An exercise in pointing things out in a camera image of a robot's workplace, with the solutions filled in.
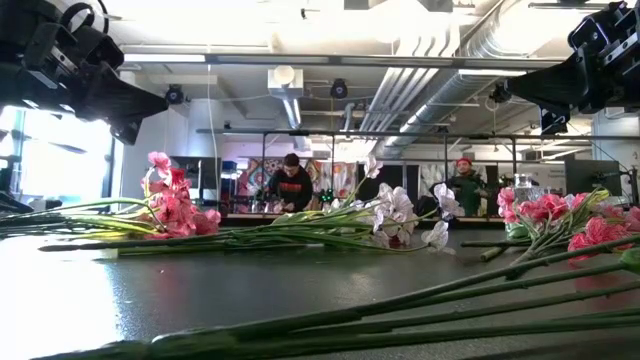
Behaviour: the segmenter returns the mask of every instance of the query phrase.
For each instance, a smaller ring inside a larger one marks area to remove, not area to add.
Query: window
[[[14,131],[17,139],[12,139],[21,142],[22,161],[14,191],[22,202],[55,198],[69,205],[111,195],[114,140],[106,123],[37,110],[13,112],[14,117],[23,115],[22,131]]]

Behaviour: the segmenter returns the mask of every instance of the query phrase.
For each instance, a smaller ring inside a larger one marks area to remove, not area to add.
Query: green shirt
[[[478,190],[485,188],[480,175],[471,170],[468,175],[457,175],[447,181],[447,187],[454,189],[456,200],[464,209],[465,216],[477,216],[480,208]]]

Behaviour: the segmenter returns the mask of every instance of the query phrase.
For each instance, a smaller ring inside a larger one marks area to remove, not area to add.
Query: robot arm
[[[71,19],[89,15],[74,31]],[[133,144],[145,117],[168,108],[162,97],[120,80],[124,54],[92,27],[93,9],[77,3],[61,13],[45,0],[0,0],[0,106],[75,113],[102,119],[111,133]]]
[[[491,98],[512,95],[540,107],[543,134],[566,132],[572,114],[593,114],[605,107],[640,109],[638,3],[609,3],[586,16],[568,37],[574,50],[567,60],[547,69],[508,79]]]

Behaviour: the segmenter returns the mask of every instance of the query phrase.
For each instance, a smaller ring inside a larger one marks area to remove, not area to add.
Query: dark table
[[[92,348],[123,338],[150,340],[187,328],[336,309],[401,295],[506,265],[515,254],[482,264],[475,260],[479,250],[457,247],[461,240],[493,240],[502,236],[500,231],[453,231],[450,244],[458,250],[457,257],[428,252],[377,255],[310,248],[99,261],[86,258],[94,256],[86,252],[38,253],[33,249],[37,240],[6,240],[0,242],[0,359]],[[530,274],[569,269],[563,263]],[[625,273],[605,275],[476,298],[430,311],[464,310],[588,290],[632,278],[634,275]],[[638,303],[640,292],[632,292],[432,328],[515,324]],[[412,310],[402,315],[424,312]],[[314,359],[638,359],[639,335],[640,329],[634,328],[513,336],[331,354]]]

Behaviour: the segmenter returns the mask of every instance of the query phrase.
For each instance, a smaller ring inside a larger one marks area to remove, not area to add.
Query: red beanie
[[[456,161],[456,166],[458,166],[458,164],[460,164],[461,161],[466,161],[469,164],[469,166],[473,165],[471,163],[471,159],[469,159],[469,158],[460,158],[460,159],[458,159],[458,161]]]

